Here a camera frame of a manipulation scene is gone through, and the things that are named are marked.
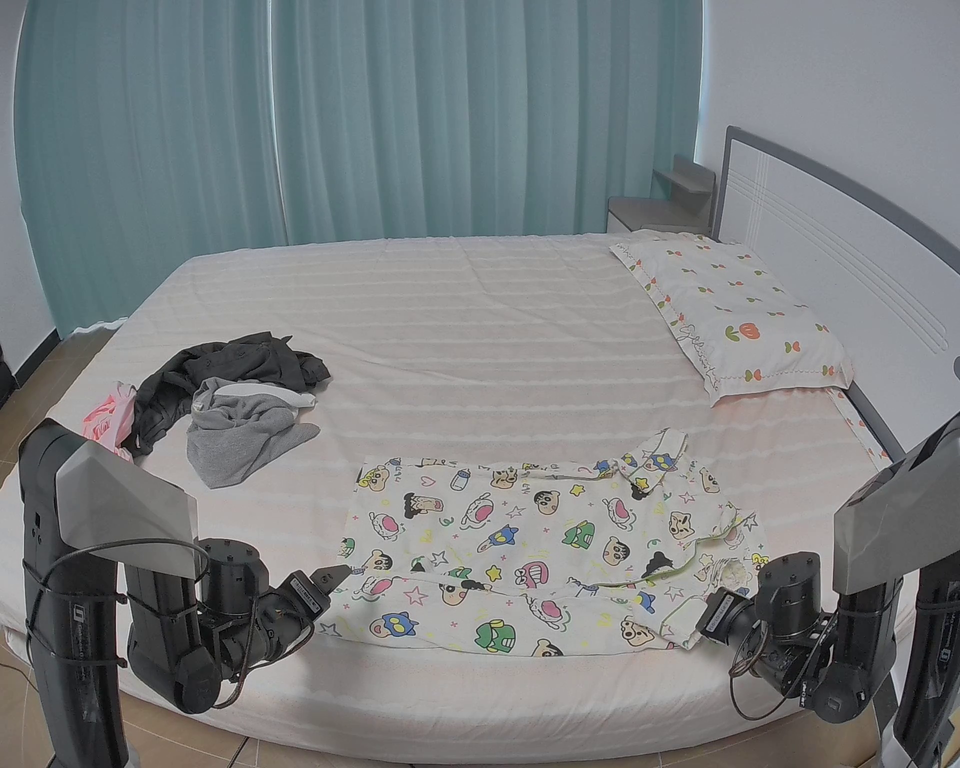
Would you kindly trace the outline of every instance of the bed sheet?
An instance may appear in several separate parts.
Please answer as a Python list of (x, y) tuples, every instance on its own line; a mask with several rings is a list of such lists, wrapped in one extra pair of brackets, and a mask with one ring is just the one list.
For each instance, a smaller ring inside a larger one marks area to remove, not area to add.
[[(709, 408), (699, 374), (610, 253), (622, 239), (380, 240), (198, 257), (133, 313), (51, 416), (79, 430), (113, 380), (138, 384), (181, 348), (292, 334), (293, 348), (332, 373), (303, 416), (318, 438), (216, 491), (187, 463), (188, 420), (143, 463), (196, 496), (202, 537), (258, 547), (274, 583), (334, 561), (368, 454), (588, 461), (672, 426), (734, 503), (759, 512), (771, 554), (821, 553), (831, 605), (831, 516), (875, 471), (863, 447), (822, 391)], [(21, 537), (14, 472), (0, 492), (0, 621), (14, 628), (24, 620)], [(911, 620), (901, 607), (899, 625)], [(321, 627), (292, 658), (251, 675), (238, 704), (200, 719), (392, 762), (636, 755), (751, 727), (728, 700), (730, 660), (706, 642), (692, 652), (485, 658), (348, 642)], [(160, 703), (129, 672), (121, 684)], [(748, 711), (776, 701), (749, 677), (740, 691)]]

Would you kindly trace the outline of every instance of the gray clothing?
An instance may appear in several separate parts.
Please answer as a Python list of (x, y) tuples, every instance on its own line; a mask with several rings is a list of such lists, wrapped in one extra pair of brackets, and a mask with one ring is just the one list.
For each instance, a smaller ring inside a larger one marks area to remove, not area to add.
[(214, 377), (201, 384), (186, 430), (186, 457), (208, 488), (235, 486), (320, 434), (316, 424), (298, 424), (298, 409), (277, 396), (217, 394), (230, 383)]

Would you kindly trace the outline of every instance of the white headboard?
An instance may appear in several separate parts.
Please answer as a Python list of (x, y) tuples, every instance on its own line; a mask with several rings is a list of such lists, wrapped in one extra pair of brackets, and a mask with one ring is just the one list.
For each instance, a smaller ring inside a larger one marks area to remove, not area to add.
[(730, 127), (712, 234), (756, 251), (838, 335), (851, 401), (892, 458), (960, 411), (960, 250), (921, 221)]

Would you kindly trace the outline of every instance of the wall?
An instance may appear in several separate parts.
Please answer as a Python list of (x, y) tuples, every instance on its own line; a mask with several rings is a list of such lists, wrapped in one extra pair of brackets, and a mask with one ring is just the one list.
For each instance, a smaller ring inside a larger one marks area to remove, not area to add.
[(16, 371), (54, 329), (20, 215), (13, 151), (13, 76), (26, 0), (0, 0), (0, 347)]
[(960, 245), (957, 0), (706, 0), (697, 158), (736, 125), (859, 181)]

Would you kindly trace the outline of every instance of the tiled floor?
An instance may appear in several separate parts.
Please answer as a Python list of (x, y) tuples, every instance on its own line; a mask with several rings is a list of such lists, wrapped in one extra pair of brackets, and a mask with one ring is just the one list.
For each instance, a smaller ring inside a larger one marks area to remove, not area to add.
[[(0, 482), (13, 470), (16, 447), (46, 416), (103, 345), (110, 331), (71, 337), (43, 362), (26, 386), (0, 408)], [(0, 663), (32, 678), (33, 672), (6, 647)], [(127, 738), (142, 768), (227, 768), (243, 737), (123, 695)], [(27, 681), (0, 667), (0, 764), (44, 768), (52, 748), (39, 699)], [(685, 750), (616, 760), (566, 763), (569, 768), (833, 768), (858, 766), (876, 751), (872, 711), (844, 726), (830, 726), (809, 712), (753, 731)], [(322, 755), (251, 739), (237, 765), (259, 768), (387, 768), (388, 763)], [(561, 765), (552, 764), (554, 768)]]

